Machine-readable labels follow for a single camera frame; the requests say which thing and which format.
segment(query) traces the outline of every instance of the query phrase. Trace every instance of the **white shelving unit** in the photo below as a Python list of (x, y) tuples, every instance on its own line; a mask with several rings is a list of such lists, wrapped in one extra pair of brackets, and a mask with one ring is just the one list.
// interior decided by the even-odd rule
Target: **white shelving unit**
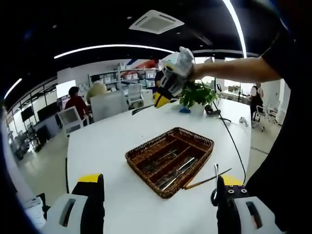
[[(123, 72), (128, 72), (128, 71), (143, 71), (144, 74), (144, 78), (143, 79), (139, 79), (139, 78), (135, 78), (135, 79), (121, 79), (121, 73)], [(95, 76), (95, 75), (99, 75), (101, 77), (101, 79), (103, 79), (103, 83), (106, 85), (106, 86), (109, 86), (108, 88), (110, 88), (111, 85), (115, 85), (115, 88), (117, 90), (122, 90), (122, 88), (124, 86), (127, 86), (128, 84), (124, 84), (125, 82), (128, 82), (129, 81), (129, 84), (131, 83), (131, 81), (138, 81), (138, 80), (143, 80), (143, 87), (144, 88), (150, 88), (150, 87), (154, 87), (154, 86), (149, 86), (147, 84), (147, 81), (148, 80), (154, 80), (155, 79), (155, 75), (153, 77), (150, 77), (150, 78), (147, 78), (147, 72), (149, 71), (155, 71), (154, 74), (156, 75), (156, 72), (159, 71), (158, 68), (139, 68), (139, 69), (120, 69), (118, 68), (118, 70), (113, 70), (113, 71), (108, 71), (108, 72), (105, 72), (105, 73), (100, 73), (100, 74), (89, 74), (88, 75), (88, 80), (89, 80), (89, 86), (91, 87), (92, 86), (92, 82), (91, 82), (91, 77), (92, 76)], [(115, 79), (111, 82), (105, 82), (105, 78), (108, 78), (108, 77), (105, 77), (105, 75), (108, 75), (108, 74), (111, 74), (110, 75), (110, 78), (111, 79)]]

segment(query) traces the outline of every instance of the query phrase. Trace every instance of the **cutlery tray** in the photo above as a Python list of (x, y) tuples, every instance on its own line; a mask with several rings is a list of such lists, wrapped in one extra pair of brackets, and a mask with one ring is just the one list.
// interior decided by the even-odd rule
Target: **cutlery tray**
[(214, 142), (210, 139), (173, 128), (128, 151), (125, 156), (129, 166), (155, 193), (162, 198), (171, 198), (206, 163), (213, 147)]

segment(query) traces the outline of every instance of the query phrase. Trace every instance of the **black ceiling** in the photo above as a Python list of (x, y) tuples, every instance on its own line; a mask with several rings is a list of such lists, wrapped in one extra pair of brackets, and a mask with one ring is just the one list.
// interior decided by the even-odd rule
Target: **black ceiling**
[[(263, 53), (280, 27), (278, 19), (250, 0), (231, 2), (242, 26), (247, 51)], [(191, 50), (241, 51), (235, 24), (222, 0), (89, 0), (82, 3), (11, 3), (8, 8), (11, 17), (4, 27), (6, 66), (1, 88), (7, 90), (19, 78), (23, 81), (7, 98), (8, 105), (67, 67), (111, 59), (161, 59), (168, 55), (155, 50), (119, 47), (82, 51), (54, 59), (58, 54), (87, 46), (137, 44), (173, 51), (179, 46)], [(185, 25), (161, 35), (128, 29), (152, 9), (171, 15)]]

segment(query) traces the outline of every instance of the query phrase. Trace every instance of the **black sleeve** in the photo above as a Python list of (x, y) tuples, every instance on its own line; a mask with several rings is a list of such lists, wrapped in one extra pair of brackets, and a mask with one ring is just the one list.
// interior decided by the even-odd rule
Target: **black sleeve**
[(156, 81), (161, 80), (161, 78), (162, 78), (163, 76), (164, 76), (163, 71), (157, 72), (157, 73), (156, 73), (156, 76), (155, 76), (155, 83), (156, 83)]
[(295, 44), (287, 32), (277, 35), (271, 47), (261, 56), (285, 80), (290, 88), (296, 80), (297, 58)]

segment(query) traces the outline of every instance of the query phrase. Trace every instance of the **red shirt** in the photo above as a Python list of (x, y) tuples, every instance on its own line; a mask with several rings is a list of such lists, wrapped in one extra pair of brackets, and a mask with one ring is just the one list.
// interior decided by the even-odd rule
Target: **red shirt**
[(87, 105), (84, 103), (82, 97), (71, 97), (65, 105), (65, 109), (76, 106), (77, 112), (81, 119), (83, 119), (84, 113), (87, 112)]

